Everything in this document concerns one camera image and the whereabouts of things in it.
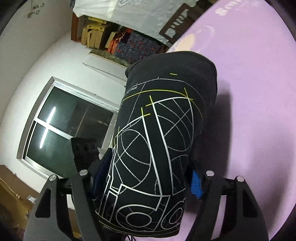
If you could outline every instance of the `yellow line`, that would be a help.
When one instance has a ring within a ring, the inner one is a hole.
[[[153,104],[153,100],[152,100],[152,97],[151,97],[151,95],[149,95],[149,98],[150,98],[150,100],[151,100],[151,104]]]
[[[115,136],[115,138],[118,136],[119,128],[120,128],[120,126],[118,127],[118,132],[117,132],[117,135]],[[113,140],[114,140],[114,146],[116,146],[116,145],[115,145],[115,138],[113,139]]]
[[[193,100],[193,98],[188,98],[189,100]],[[156,101],[156,103],[158,103],[157,101]],[[150,106],[150,105],[152,105],[152,104],[147,104],[147,105],[145,105],[145,107],[147,107],[147,106]]]
[[[184,87],[184,90],[185,90],[185,93],[186,93],[187,98],[189,98],[189,97],[188,97],[187,90],[186,90],[185,87]],[[190,101],[195,105],[195,107],[198,109],[198,111],[200,112],[200,109],[197,107],[197,105],[195,104],[194,100],[193,100],[192,98],[189,98],[189,99],[190,99]]]
[[[186,93],[186,97],[188,98],[188,94],[187,94],[187,91],[186,91],[186,88],[184,87],[184,90],[185,90],[185,93]]]
[[[195,104],[195,102],[193,100],[191,100],[191,102],[195,105],[195,107],[198,109],[198,111],[200,112],[200,109],[197,107],[197,105]]]
[[[133,95],[131,95],[131,96],[126,97],[122,102],[124,102],[126,99],[128,99],[128,98],[130,98],[130,97],[133,97],[133,96],[135,96],[135,95],[138,95],[138,94],[141,94],[141,93],[145,93],[145,92],[150,92],[150,91],[173,92],[173,93],[180,94],[180,95],[182,95],[182,96],[184,96],[184,97],[187,97],[187,96],[184,95],[183,93],[180,93],[180,92],[177,92],[177,91],[172,91],[172,90],[146,90],[146,91],[141,91],[141,92],[138,92],[138,93],[136,93],[136,94],[133,94]]]
[[[148,114],[143,115],[143,108],[142,108],[142,107],[141,107],[141,111],[142,111],[142,116],[143,116],[143,117],[151,115],[151,113],[148,113]]]

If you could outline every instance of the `screw head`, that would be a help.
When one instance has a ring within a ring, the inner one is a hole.
[[[57,176],[56,175],[51,175],[50,177],[49,177],[49,180],[50,181],[54,181],[54,180],[56,180],[57,179]]]
[[[208,177],[213,177],[215,175],[215,173],[213,171],[211,171],[211,170],[208,170],[208,171],[206,171],[206,175]]]
[[[88,174],[88,171],[87,170],[81,170],[80,172],[79,172],[79,175],[81,175],[81,176],[85,176],[85,175],[87,175]]]
[[[242,183],[242,182],[244,181],[244,178],[243,178],[242,176],[238,176],[238,177],[237,177],[237,181],[239,181],[239,182]]]

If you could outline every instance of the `purple wall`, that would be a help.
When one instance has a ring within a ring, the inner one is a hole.
[[[264,0],[220,0],[170,49],[181,50],[218,72],[201,158],[225,177],[245,177],[272,238],[296,203],[295,40]]]

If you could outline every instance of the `white cloth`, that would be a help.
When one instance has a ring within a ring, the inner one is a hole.
[[[104,19],[151,36],[164,44],[168,40],[159,34],[178,8],[196,0],[76,0],[73,12]]]

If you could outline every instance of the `fabric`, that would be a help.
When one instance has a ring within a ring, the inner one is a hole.
[[[75,1],[76,1],[76,0],[71,0],[71,1],[70,1],[70,7],[74,7],[74,6],[75,6]]]
[[[137,31],[133,31],[126,42],[121,41],[117,45],[114,55],[134,64],[155,54],[159,49],[160,43],[158,41]]]
[[[174,236],[184,212],[188,155],[216,99],[216,68],[199,54],[174,52],[146,58],[126,76],[96,213],[116,232]]]
[[[159,34],[178,8],[196,0],[76,0],[73,12],[77,17],[87,15],[104,19],[146,34],[169,45]]]

